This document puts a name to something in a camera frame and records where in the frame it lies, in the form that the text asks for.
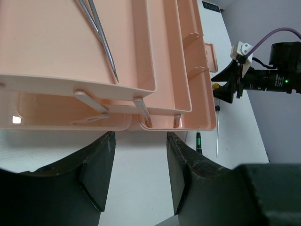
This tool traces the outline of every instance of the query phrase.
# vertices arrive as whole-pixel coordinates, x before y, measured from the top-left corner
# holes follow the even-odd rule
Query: purple cable
[[[245,58],[248,58],[266,39],[268,39],[270,36],[272,36],[273,34],[277,33],[277,32],[281,32],[281,31],[288,31],[288,32],[292,32],[294,33],[295,35],[298,36],[299,39],[301,39],[301,34],[299,32],[297,32],[295,29],[293,28],[290,28],[290,27],[280,27],[280,28],[277,28],[275,30],[273,30],[272,32],[268,33],[263,39],[260,40],[260,42],[253,47],[253,49],[251,49],[250,52],[248,52],[246,55],[245,55]]]

